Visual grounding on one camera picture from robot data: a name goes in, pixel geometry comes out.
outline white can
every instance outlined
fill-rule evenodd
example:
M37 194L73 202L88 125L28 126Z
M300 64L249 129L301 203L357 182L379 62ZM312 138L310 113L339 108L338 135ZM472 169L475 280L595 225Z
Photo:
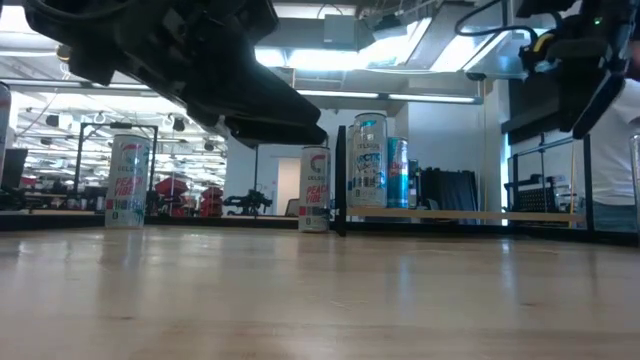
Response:
M354 130L353 206L387 207L387 117L365 113Z
M302 149L300 162L298 230L329 231L331 216L331 150L323 146Z
M107 227L144 225L150 153L149 139L136 135L113 138L105 210Z
M353 134L354 126L347 130L347 206L351 207L351 191L353 190Z

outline blue can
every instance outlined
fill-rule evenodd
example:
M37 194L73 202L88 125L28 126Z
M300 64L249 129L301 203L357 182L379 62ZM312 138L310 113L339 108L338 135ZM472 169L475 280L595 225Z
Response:
M387 149L389 154L387 207L408 209L409 159L407 139L390 137Z

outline black cable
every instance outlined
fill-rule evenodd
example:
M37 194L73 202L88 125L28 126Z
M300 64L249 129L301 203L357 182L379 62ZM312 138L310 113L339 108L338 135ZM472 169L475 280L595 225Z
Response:
M318 10L318 15L316 16L316 19L320 19L320 14L322 14L322 10L324 10L324 8L327 7L327 5L332 6L333 8L335 8L336 10L338 10L338 12L340 13L340 15L344 15L344 13L342 12L342 10L340 10L339 7L337 7L335 4L328 4L328 3L324 3L322 4L322 6L320 7L320 10Z
M495 29L489 29L489 30L484 30L484 31L475 31L475 32L465 32L462 31L462 28L464 27L464 23L469 20L470 18L472 18L473 16L487 10L488 8L492 7L493 5L498 4L499 2L501 2L503 0L492 0L488 3L486 3L485 5L482 5L481 7L471 11L470 13L468 13L467 15L463 16L460 20L458 20L458 22L456 22L456 26L455 26L455 32L457 35L460 36L471 36L471 37L475 37L475 36L486 36L486 35L492 35L492 34L496 34L496 33L501 33L504 31L514 31L514 30L524 30L527 31L529 33L529 35L531 36L531 44L535 44L536 41L538 41L538 34L536 34L536 32L528 27L528 26L522 26L522 25L510 25L510 26L502 26L499 28L495 28Z
M45 4L43 0L25 0L25 2L30 6L32 6L34 9L36 9L37 11L41 12L45 16L50 17L52 19L67 21L67 22L81 22L81 21L85 22L85 21L104 20L109 17L112 17L116 15L118 12L127 8L129 5L131 5L133 1L129 0L123 4L114 6L110 9L93 12L93 13L87 13L87 14L72 14L66 11L58 10L54 7L51 7Z
M563 23L562 15L560 15L560 13L557 11L550 13L550 15L553 17L553 21L555 21L556 23L556 29L561 28Z

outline white shirt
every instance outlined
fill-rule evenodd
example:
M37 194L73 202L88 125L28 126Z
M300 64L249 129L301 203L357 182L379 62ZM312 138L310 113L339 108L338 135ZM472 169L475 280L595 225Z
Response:
M640 82L625 80L618 97L591 130L593 200L605 205L634 205L629 140L640 133ZM576 143L577 193L585 196L582 142Z

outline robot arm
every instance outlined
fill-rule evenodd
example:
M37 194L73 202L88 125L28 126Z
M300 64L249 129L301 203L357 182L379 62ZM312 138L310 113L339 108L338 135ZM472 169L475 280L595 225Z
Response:
M119 71L204 128L224 117L249 146L326 138L320 111L255 59L255 44L278 26L270 0L23 2L31 28L71 48L80 77L108 85Z
M517 16L568 10L575 0L525 0ZM637 39L638 0L583 0L578 15L520 51L530 76L551 76L558 84L558 127L582 139L620 93L629 65L629 40ZM541 63L552 65L539 72Z

